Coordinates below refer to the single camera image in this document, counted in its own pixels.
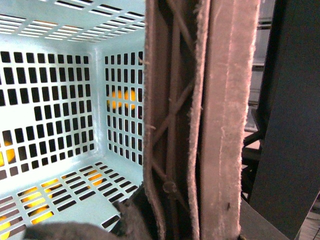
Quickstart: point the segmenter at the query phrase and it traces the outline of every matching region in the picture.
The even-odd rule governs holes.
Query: yellow ball
[[[6,216],[0,216],[0,222],[5,219],[7,219]],[[0,231],[5,230],[5,229],[9,228],[10,226],[11,226],[10,222],[5,222],[3,224],[0,224]],[[8,239],[9,235],[10,235],[10,232],[6,232],[6,233],[0,235],[0,240]]]
[[[111,97],[112,97],[113,99],[116,98],[116,92],[115,92],[115,91],[112,91]],[[118,98],[118,99],[121,99],[121,98],[122,98],[122,93],[121,93],[120,90],[118,90],[118,96],[117,96],[117,98]],[[108,104],[108,106],[110,106],[110,100],[107,100],[107,101],[106,101],[106,104]],[[121,102],[118,102],[118,104],[117,104],[116,101],[112,101],[112,108],[113,108],[113,109],[116,109],[117,107],[120,108],[121,106],[122,106],[122,103],[121,103]]]
[[[97,172],[97,170],[92,170],[92,171],[88,172],[88,176],[91,175],[91,174],[94,174],[94,173],[96,173],[96,172]],[[89,180],[89,181],[93,181],[93,180],[98,179],[98,178],[100,178],[100,177],[102,177],[102,175],[99,173],[99,174],[97,174],[97,175],[95,175],[95,176],[89,177],[88,180]],[[93,185],[94,185],[94,186],[97,186],[97,185],[99,185],[99,184],[101,184],[101,183],[102,183],[102,179],[94,182]]]
[[[9,142],[9,141],[4,141],[4,145],[5,146],[10,146],[10,145],[12,145],[12,143]],[[10,163],[16,157],[15,150],[14,149],[8,149],[6,151],[6,157],[8,159],[8,162]],[[3,153],[0,152],[0,167],[2,167],[4,165],[5,165],[4,156],[3,156]]]
[[[29,194],[29,193],[32,193],[32,192],[34,192],[34,191],[36,191],[38,188],[35,186],[35,187],[33,187],[33,188],[30,188],[30,189],[28,189],[27,191],[25,191],[24,193],[23,193],[23,195],[27,195],[27,194]],[[30,201],[30,200],[32,200],[32,199],[35,199],[35,198],[37,198],[37,197],[40,197],[41,196],[41,193],[40,192],[35,192],[34,194],[32,194],[32,195],[30,195],[30,196],[28,196],[28,197],[26,197],[26,198],[23,198],[22,200],[21,200],[21,202],[23,202],[23,203],[25,203],[25,202],[28,202],[28,201]],[[40,198],[40,199],[38,199],[38,200],[36,200],[36,201],[34,201],[34,202],[31,202],[31,203],[29,203],[28,205],[27,205],[27,207],[28,208],[32,208],[32,207],[34,207],[34,206],[37,206],[37,205],[39,205],[39,204],[42,204],[43,202],[45,202],[45,199],[42,197],[42,198]]]
[[[0,151],[0,167],[5,165],[4,157],[2,155],[2,152]]]
[[[52,180],[50,180],[50,181],[47,181],[47,182],[41,184],[41,186],[42,186],[42,187],[46,187],[46,186],[49,186],[49,185],[54,184],[54,183],[56,183],[56,182],[58,182],[58,179],[55,178],[55,179],[52,179]]]
[[[33,216],[33,215],[39,214],[39,213],[45,211],[46,209],[47,209],[47,208],[44,206],[44,207],[41,207],[41,208],[39,208],[39,209],[37,209],[37,210],[34,210],[34,211],[31,213],[30,217]],[[37,217],[36,219],[33,219],[31,222],[32,222],[32,224],[38,224],[38,223],[40,223],[40,222],[42,222],[42,221],[44,221],[44,220],[52,217],[53,215],[54,215],[54,214],[52,213],[52,211],[49,211],[49,212],[47,212],[47,213],[45,213],[45,214]]]
[[[134,90],[131,90],[130,91],[130,100],[131,101],[135,101],[136,100],[136,93],[135,93],[135,91]],[[129,100],[129,92],[128,91],[125,91],[125,93],[124,93],[124,99],[125,100]],[[128,103],[125,103],[124,104],[124,106],[128,109],[129,108],[129,104]],[[133,110],[133,109],[135,109],[136,108],[136,105],[134,105],[134,104],[132,104],[131,105],[131,109]]]

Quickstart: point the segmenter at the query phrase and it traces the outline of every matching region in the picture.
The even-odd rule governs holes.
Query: light blue plastic crate
[[[39,217],[119,219],[112,202],[143,180],[144,14],[144,0],[1,2],[3,238]]]

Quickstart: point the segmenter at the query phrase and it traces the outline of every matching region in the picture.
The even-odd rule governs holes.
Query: plastic grid
[[[99,24],[93,22],[90,26],[81,26],[80,22],[79,25],[62,24],[46,19],[32,19],[1,14],[0,12],[0,34],[97,43],[145,28],[145,16],[143,14],[126,11],[112,5],[101,4],[102,1],[54,0],[42,2],[46,2],[47,8],[54,4],[59,7],[69,8],[71,11],[79,10],[82,14],[88,13],[103,16],[105,21],[99,22]]]
[[[125,201],[137,188],[100,161],[87,165],[0,199],[0,216],[6,217],[0,224],[10,223],[9,228],[0,231],[0,236],[10,232],[11,239],[39,219],[54,219],[71,206],[90,201],[96,194],[102,195],[110,204]],[[110,230],[118,219],[119,215],[110,211],[99,224]]]
[[[89,57],[0,55],[0,180],[93,150]]]
[[[107,146],[110,151],[143,164],[144,52],[105,57]]]

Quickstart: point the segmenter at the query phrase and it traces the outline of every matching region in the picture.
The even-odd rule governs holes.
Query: metal frame
[[[277,1],[256,120],[264,145],[250,205],[296,238],[320,190],[318,1]]]

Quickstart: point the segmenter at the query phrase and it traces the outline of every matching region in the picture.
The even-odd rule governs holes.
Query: crate floor
[[[127,166],[132,173],[128,174],[124,165],[91,158],[63,173],[1,194],[0,225],[7,227],[0,236],[10,232],[10,240],[20,240],[26,226],[53,222],[91,223],[111,230],[119,219],[112,203],[128,199],[142,182],[132,166]]]

